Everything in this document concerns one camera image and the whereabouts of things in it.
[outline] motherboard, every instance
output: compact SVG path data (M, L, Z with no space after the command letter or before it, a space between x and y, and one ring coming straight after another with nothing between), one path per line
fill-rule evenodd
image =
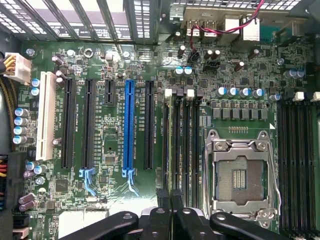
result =
M193 45L196 54L183 42L23 44L32 80L19 87L27 130L16 151L26 152L32 201L15 214L30 215L29 237L140 215L158 205L158 189L181 190L183 205L205 216L223 210L279 233L290 197L278 127L290 117L280 122L278 103L312 92L312 45Z

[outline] pcie x1 slot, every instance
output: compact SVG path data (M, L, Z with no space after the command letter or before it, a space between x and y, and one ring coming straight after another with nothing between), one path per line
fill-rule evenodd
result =
M124 141L122 177L134 174L135 81L125 81Z
M96 82L86 79L84 87L82 169L91 169L94 166Z
M41 72L35 155L37 161L53 158L51 142L55 134L56 78L52 72Z
M168 189L168 126L169 126L169 106L163 106L163 138L162 138L162 188Z
M173 125L172 125L172 189L179 188L179 166L180 166L180 113L181 102L184 96L183 89L177 89L176 97L173 101Z
M183 204L189 204L189 153L190 153L190 110L191 103L187 99L183 101L183 154L182 154L182 192Z
M64 82L61 167L70 169L74 158L74 130L76 111L76 82L68 78Z
M105 80L104 104L110 107L116 105L116 82L113 79Z
M154 81L145 81L144 169L153 168L155 88Z
M203 98L203 90L196 91L196 98L193 101L193 144L192 144L192 204L194 208L198 208L199 201L199 111Z

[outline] pci slot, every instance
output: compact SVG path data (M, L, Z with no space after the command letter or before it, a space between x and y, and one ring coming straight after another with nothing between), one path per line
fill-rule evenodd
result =
M280 233L290 238L320 235L315 212L315 116L310 102L284 101L278 107Z
M183 205L189 205L189 182L190 182L190 120L191 120L191 105L192 101L183 101L183 144L182 144L182 193Z
M74 158L74 131L76 114L76 82L68 78L64 82L61 167L70 169Z
M169 106L163 105L163 138L162 138L162 188L168 189L168 132Z
M204 96L204 91L199 89L196 91L196 98L193 100L193 115L192 115L192 125L193 125L193 144L192 144L192 205L194 208L199 207L199 118L200 118L200 104Z
M91 169L94 166L96 81L86 79L84 88L82 169Z
M144 169L153 168L155 128L154 81L145 81Z
M134 174L134 121L135 121L135 81L125 81L124 101L124 140L122 177L131 178Z
M116 82L113 79L105 80L104 104L109 107L116 105Z
M53 158L52 140L55 135L56 78L56 75L50 71L41 72L35 154L37 161L46 161Z
M172 189L179 188L179 168L180 168L180 115L181 102L184 96L183 89L177 89L176 97L173 101L173 123L172 123Z

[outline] power connector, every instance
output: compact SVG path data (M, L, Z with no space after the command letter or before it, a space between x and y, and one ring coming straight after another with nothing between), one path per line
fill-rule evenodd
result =
M5 56L15 56L15 64L14 71L12 71L12 74L4 74L4 77L7 77L9 79L15 80L19 83L22 83L24 85L30 85L31 82L31 61L28 59L25 59L23 56L21 56L19 53L16 52L6 52Z

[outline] green circuit board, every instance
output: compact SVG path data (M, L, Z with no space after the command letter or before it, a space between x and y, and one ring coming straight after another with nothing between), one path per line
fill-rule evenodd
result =
M303 80L286 79L283 77L289 69L303 69L311 62L313 51L310 45L290 45L276 47L273 43L259 45L260 55L248 60L248 53L231 52L228 47L218 46L221 51L220 68L216 71L203 71L203 63L192 64L192 74L175 76L177 66L188 66L186 53L183 58L177 58L177 43L163 43L160 46L146 47L133 45L112 45L98 43L71 42L28 42L23 44L22 55L26 49L32 48L36 56L32 60L32 78L40 79L42 71L52 72L55 64L53 55L59 55L67 68L68 77L76 82L75 124L73 132L73 166L71 169L61 168L61 147L54 148L53 159L42 164L47 166L47 172L42 177L45 183L38 185L35 178L27 179L25 192L36 195L36 206L27 213L32 217L31 230L34 240L49 240L61 238L109 215L120 211L132 211L140 214L148 207L157 206L156 189L163 188L163 137L164 137L164 101L165 89L203 90L204 96L199 106L199 148L210 129L216 129L220 136L226 139L255 139L260 131L269 134L273 146L274 163L277 168L277 105L270 101L270 95L280 93L285 88L307 89L308 77ZM200 54L207 49L214 49L212 44L196 44ZM93 57L84 57L85 49L92 49ZM67 50L75 51L74 56L67 56ZM129 52L130 57L122 58L123 52ZM278 65L277 60L283 58L284 65ZM245 67L234 71L230 60L242 60ZM96 81L93 166L95 175L92 189L97 201L85 190L84 179L79 176L82 164L82 136L85 105L85 80ZM114 106L105 104L105 79L115 80L116 103ZM127 178L122 177L124 153L124 112L125 112L125 81L135 80L134 103L134 147L133 166L135 168L133 188L138 195L130 191ZM154 129L153 129L153 167L144 169L145 159L145 94L146 81L154 82ZM238 90L261 88L263 97L239 96L230 98L217 97L219 87ZM37 97L30 94L31 87L21 86L19 89L19 107L29 109L28 141L20 145L19 150L35 151L37 140L38 111ZM60 138L63 133L64 90L57 86L54 117L54 137ZM234 117L230 111L248 110L250 115ZM179 136L184 135L183 108L181 107L181 122ZM193 202L193 191L189 191L187 207L202 208L202 161L199 155L199 203ZM182 175L183 166L179 166ZM77 222L74 228L66 227L68 222ZM278 219L271 223L271 229L279 231Z

